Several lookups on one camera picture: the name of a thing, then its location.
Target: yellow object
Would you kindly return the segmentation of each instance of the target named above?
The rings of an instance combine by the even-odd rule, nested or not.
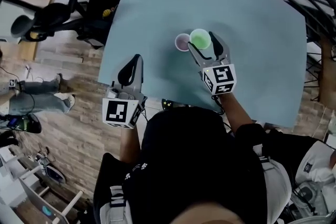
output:
[[[103,18],[109,16],[109,15],[111,14],[111,12],[112,12],[112,11],[111,11],[110,9],[105,9],[105,10],[103,11]]]

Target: blue tablecloth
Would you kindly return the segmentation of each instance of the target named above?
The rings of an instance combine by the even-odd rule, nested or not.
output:
[[[99,82],[111,84],[113,69],[141,54],[145,95],[218,110],[191,54],[174,45],[178,34],[196,28],[228,44],[237,73],[234,95],[250,117],[293,126],[306,69],[306,26],[283,0],[121,0]]]

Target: black chair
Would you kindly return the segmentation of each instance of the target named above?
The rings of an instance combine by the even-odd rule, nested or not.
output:
[[[43,41],[54,36],[55,32],[74,30],[78,40],[83,40],[98,49],[106,44],[113,22],[116,7],[120,0],[90,0],[86,10],[78,0],[69,0],[68,5],[52,3],[35,13],[33,19],[21,15],[13,22],[11,34],[14,38],[26,41]],[[115,7],[114,11],[103,18],[103,11]],[[82,18],[67,22],[71,13],[77,10]]]

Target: wooden floor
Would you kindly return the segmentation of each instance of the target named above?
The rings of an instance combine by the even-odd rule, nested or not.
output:
[[[44,52],[81,57],[83,63],[44,59]],[[76,94],[76,104],[68,114],[42,112],[36,114],[41,121],[41,134],[18,133],[22,151],[26,156],[35,156],[47,146],[49,159],[66,177],[63,189],[82,190],[84,199],[92,200],[93,191],[102,156],[110,152],[119,156],[120,129],[101,121],[102,97],[106,86],[97,82],[103,50],[94,50],[85,42],[76,40],[76,33],[63,31],[39,44],[35,62],[23,62],[4,57],[2,67],[24,80],[24,65],[29,64],[35,81],[52,80],[62,73]],[[11,77],[0,70],[3,77]],[[148,118],[159,112],[161,103],[149,100],[146,103]],[[139,137],[142,139],[145,119],[138,122]],[[71,194],[63,195],[71,199]]]

